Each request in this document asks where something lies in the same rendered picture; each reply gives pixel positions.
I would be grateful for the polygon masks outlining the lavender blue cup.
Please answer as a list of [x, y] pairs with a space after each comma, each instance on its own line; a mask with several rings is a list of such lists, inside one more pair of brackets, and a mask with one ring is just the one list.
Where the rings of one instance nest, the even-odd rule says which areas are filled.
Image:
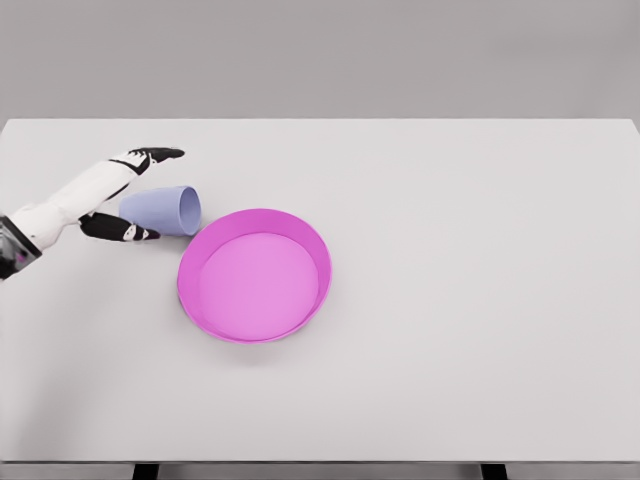
[[200, 228], [202, 210], [197, 191], [174, 186], [137, 192], [124, 197], [119, 216], [161, 235], [192, 236]]

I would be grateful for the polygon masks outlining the pink round plate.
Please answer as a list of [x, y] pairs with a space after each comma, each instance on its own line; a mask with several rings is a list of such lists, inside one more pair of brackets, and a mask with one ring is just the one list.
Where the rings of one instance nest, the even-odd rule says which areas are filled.
[[330, 250], [305, 220], [274, 209], [248, 209], [205, 226], [177, 273], [184, 312], [200, 330], [238, 344], [283, 339], [326, 301]]

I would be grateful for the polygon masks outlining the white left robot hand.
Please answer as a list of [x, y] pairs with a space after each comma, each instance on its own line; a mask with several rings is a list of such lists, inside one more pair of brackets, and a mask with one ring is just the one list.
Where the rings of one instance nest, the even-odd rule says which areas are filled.
[[122, 193], [149, 168], [185, 152], [178, 148], [141, 147], [100, 161], [82, 172], [48, 199], [63, 218], [80, 226], [88, 237], [114, 242], [156, 240], [161, 234], [118, 216], [101, 213], [99, 207]]

